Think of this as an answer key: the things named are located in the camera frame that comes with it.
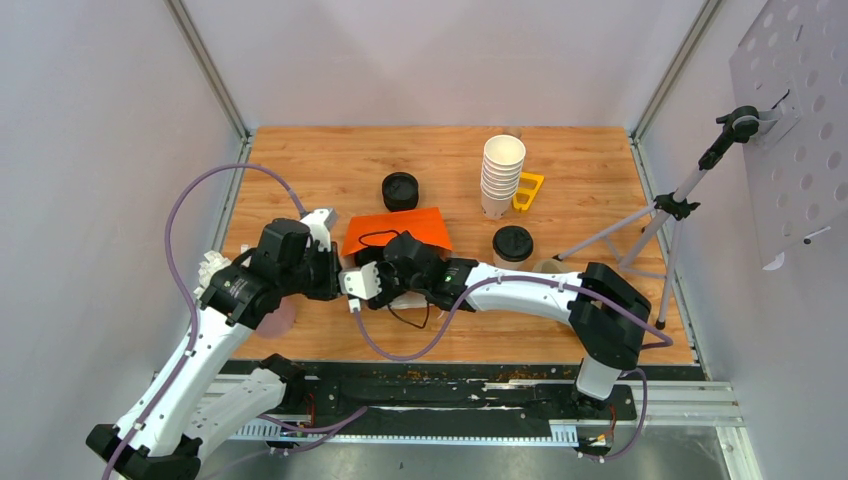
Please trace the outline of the orange paper takeout bag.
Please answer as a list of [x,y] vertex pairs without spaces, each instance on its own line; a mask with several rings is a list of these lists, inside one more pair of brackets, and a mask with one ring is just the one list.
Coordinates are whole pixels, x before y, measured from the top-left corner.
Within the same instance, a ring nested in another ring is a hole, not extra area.
[[[437,207],[414,209],[402,212],[361,215],[353,217],[345,231],[341,247],[342,270],[358,267],[357,254],[368,246],[385,246],[396,234],[408,231],[414,238],[425,244],[440,247],[449,258],[453,245],[447,226]],[[449,288],[441,285],[441,291],[447,294]],[[384,310],[394,319],[417,329],[426,327],[436,305],[429,303],[421,294],[408,292]]]

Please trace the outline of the black plastic cup lid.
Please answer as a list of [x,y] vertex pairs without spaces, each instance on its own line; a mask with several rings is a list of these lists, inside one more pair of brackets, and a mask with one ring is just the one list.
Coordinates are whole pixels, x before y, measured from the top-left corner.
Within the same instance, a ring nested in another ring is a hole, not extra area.
[[523,262],[533,254],[534,239],[524,227],[507,225],[494,233],[492,249],[497,260]]

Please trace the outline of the white paper coffee cup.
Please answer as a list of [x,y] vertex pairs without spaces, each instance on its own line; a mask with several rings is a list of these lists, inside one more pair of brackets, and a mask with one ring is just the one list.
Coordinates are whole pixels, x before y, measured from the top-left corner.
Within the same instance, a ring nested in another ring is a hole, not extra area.
[[527,259],[518,259],[513,260],[510,258],[503,258],[497,254],[493,255],[493,265],[500,269],[505,270],[517,270],[520,271],[525,265]]

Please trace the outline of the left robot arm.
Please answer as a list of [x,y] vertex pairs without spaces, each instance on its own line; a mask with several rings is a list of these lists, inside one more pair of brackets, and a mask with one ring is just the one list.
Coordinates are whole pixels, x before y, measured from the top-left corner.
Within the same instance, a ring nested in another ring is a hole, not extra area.
[[234,351],[284,298],[340,296],[334,223],[334,210],[317,209],[298,220],[273,220],[258,246],[233,261],[206,253],[195,292],[179,287],[191,309],[186,336],[134,406],[115,424],[96,425],[86,439],[106,463],[105,478],[194,479],[245,424],[274,408],[293,413],[304,405],[305,372],[279,354],[260,361],[218,399],[200,401]]

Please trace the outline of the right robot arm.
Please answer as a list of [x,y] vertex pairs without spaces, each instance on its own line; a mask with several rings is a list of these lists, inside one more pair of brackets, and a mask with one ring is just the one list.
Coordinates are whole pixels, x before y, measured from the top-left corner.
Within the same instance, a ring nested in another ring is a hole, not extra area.
[[646,297],[603,263],[582,272],[532,273],[474,259],[445,257],[404,232],[383,248],[382,258],[339,273],[350,309],[377,310],[406,293],[455,315],[458,311],[506,311],[567,325],[585,350],[571,403],[596,417],[611,403],[620,376],[636,368],[649,324]]

